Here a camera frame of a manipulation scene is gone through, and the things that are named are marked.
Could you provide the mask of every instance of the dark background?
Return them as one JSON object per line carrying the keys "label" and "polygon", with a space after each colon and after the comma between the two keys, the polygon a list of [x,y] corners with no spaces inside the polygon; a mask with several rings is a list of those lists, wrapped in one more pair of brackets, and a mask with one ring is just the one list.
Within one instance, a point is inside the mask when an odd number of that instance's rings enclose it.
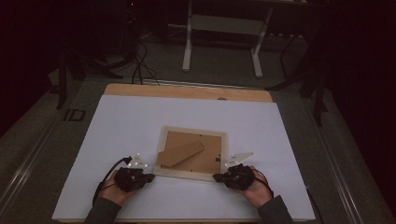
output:
{"label": "dark background", "polygon": [[[103,60],[106,50],[122,53],[123,2],[114,3],[2,1],[0,136],[51,88],[47,74],[58,67],[65,40],[97,59]],[[330,67],[326,86],[396,216],[396,3],[343,1],[335,5],[324,20],[314,52],[324,55]],[[186,22],[187,1],[147,0],[136,2],[136,6],[138,18],[163,36],[164,24]],[[269,27],[272,32],[291,32],[290,8],[274,15]],[[241,7],[224,9],[247,15]],[[305,21],[312,19],[307,13]]]}

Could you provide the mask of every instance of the wooden picture frame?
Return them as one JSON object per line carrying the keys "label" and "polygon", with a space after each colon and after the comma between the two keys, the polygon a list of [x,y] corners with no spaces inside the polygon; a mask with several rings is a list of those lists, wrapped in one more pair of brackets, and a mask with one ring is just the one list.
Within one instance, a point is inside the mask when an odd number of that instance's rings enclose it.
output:
{"label": "wooden picture frame", "polygon": [[[180,156],[189,147],[202,146],[189,155]],[[176,165],[165,166],[159,164],[160,154],[180,157]],[[197,130],[179,127],[163,127],[158,147],[157,163],[153,173],[158,176],[186,178],[194,180],[215,181],[213,174],[227,171],[225,163],[228,160],[227,135],[223,132]]]}

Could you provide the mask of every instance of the table leg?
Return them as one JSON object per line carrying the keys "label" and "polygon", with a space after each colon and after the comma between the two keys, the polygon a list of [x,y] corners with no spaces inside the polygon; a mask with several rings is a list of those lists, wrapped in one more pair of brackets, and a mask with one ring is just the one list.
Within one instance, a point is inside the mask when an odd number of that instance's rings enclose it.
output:
{"label": "table leg", "polygon": [[253,60],[254,73],[258,78],[262,77],[262,66],[260,65],[259,52],[260,52],[260,48],[262,47],[262,41],[264,40],[265,32],[267,31],[268,22],[271,19],[273,10],[274,9],[271,7],[268,9],[267,16],[265,18],[265,21],[262,23],[262,28],[259,33],[259,40],[257,41],[256,47],[251,50],[251,58]]}
{"label": "table leg", "polygon": [[183,72],[190,71],[190,61],[191,61],[191,14],[192,14],[192,1],[189,1],[189,17],[187,18],[187,43],[186,49],[184,50],[184,60],[183,60]]}

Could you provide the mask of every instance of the table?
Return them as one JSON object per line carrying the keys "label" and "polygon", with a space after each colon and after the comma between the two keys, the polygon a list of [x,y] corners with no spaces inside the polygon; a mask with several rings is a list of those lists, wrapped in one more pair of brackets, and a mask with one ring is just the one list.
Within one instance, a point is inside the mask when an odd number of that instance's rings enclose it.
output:
{"label": "table", "polygon": [[[127,153],[132,154],[131,151],[140,150],[142,159],[148,163],[145,173],[149,173],[155,163],[160,129],[164,124],[227,130],[229,151],[253,150],[256,153],[249,164],[265,170],[276,195],[281,194],[285,204],[290,206],[292,217],[315,218],[277,106],[271,102],[266,91],[109,85],[52,218],[68,223],[81,222],[91,209],[92,194],[98,182],[115,161]],[[264,158],[263,154],[271,154],[271,158]],[[260,219],[243,197],[222,184],[161,176],[156,176],[125,204],[118,218],[120,222]]]}

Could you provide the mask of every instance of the metal stand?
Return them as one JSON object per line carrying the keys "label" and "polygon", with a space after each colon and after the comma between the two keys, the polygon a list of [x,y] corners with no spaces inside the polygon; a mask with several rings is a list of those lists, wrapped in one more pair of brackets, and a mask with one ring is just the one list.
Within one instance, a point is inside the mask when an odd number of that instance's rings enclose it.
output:
{"label": "metal stand", "polygon": [[268,27],[268,22],[271,19],[273,9],[270,7],[267,10],[264,21],[242,20],[235,18],[214,17],[192,14],[192,0],[189,1],[189,15],[187,19],[187,43],[184,51],[184,60],[182,70],[184,72],[190,71],[191,63],[191,31],[206,30],[224,33],[234,33],[241,35],[257,35],[259,37],[257,44],[251,49],[251,57],[254,66],[256,77],[262,77],[262,67],[259,60],[259,52],[262,46],[262,41],[265,37],[265,32]]}

